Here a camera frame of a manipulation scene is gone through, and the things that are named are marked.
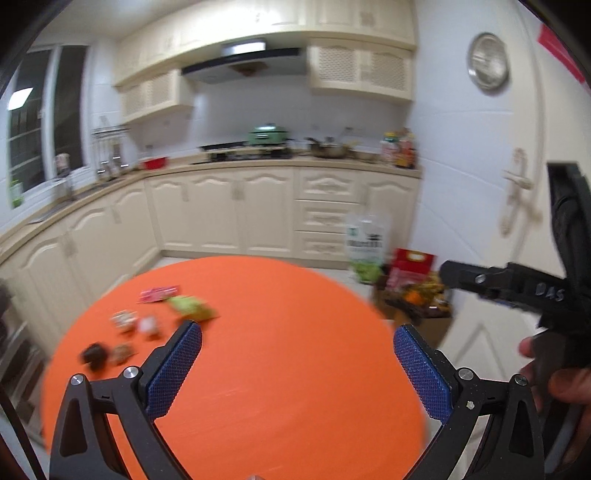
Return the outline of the person's right hand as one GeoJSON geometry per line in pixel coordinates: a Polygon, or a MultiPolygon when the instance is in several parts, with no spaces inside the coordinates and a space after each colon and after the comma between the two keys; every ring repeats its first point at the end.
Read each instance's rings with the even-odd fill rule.
{"type": "MultiPolygon", "coordinates": [[[[531,359],[520,373],[526,377],[534,392],[535,405],[538,411],[544,406],[544,400],[538,392],[538,381],[535,375],[535,354],[533,349],[533,338],[526,337],[518,346],[519,353],[531,359]]],[[[590,369],[562,369],[556,371],[548,383],[548,392],[551,396],[561,402],[578,404],[585,407],[582,418],[590,420],[590,369]]]]}

